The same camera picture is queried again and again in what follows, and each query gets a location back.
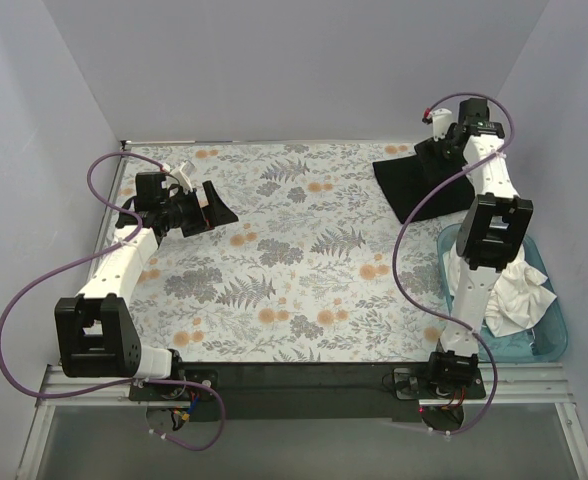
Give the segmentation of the black t shirt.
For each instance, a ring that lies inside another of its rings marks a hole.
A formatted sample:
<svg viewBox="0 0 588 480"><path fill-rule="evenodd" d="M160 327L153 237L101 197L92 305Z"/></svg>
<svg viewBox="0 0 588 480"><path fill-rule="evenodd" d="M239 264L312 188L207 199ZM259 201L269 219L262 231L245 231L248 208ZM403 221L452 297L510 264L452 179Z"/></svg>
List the black t shirt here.
<svg viewBox="0 0 588 480"><path fill-rule="evenodd" d="M428 193L461 170L456 163L421 154L373 163L375 179L401 224ZM474 198L474 188L463 176L428 200L413 222L467 210Z"/></svg>

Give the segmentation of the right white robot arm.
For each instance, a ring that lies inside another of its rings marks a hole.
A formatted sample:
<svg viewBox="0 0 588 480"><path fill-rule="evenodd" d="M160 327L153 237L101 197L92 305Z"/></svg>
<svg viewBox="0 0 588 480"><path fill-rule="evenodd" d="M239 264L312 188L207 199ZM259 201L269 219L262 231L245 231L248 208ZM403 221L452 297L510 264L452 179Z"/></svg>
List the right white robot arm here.
<svg viewBox="0 0 588 480"><path fill-rule="evenodd" d="M506 165L513 126L492 120L490 103L471 96L456 113L434 105L423 115L432 138L421 150L436 155L424 166L444 167L455 179L468 180L474 190L455 243L460 273L450 311L454 320L426 367L427 387L440 398L461 400L480 384L477 337L490 294L516 258L533 214L532 202L520 197Z"/></svg>

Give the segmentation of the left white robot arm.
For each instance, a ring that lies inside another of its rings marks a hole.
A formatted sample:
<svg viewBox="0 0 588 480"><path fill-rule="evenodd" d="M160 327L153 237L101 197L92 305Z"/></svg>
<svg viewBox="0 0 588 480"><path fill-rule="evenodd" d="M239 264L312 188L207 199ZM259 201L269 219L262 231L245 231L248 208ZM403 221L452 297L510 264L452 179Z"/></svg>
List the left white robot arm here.
<svg viewBox="0 0 588 480"><path fill-rule="evenodd" d="M203 191L206 202L201 204L178 170L136 175L135 194L123 204L115 225L113 251L103 256L75 297L55 306L67 376L152 379L154 390L167 400L185 392L187 377L178 369L178 352L143 344L129 303L144 267L170 231L191 237L237 222L211 182L204 182Z"/></svg>

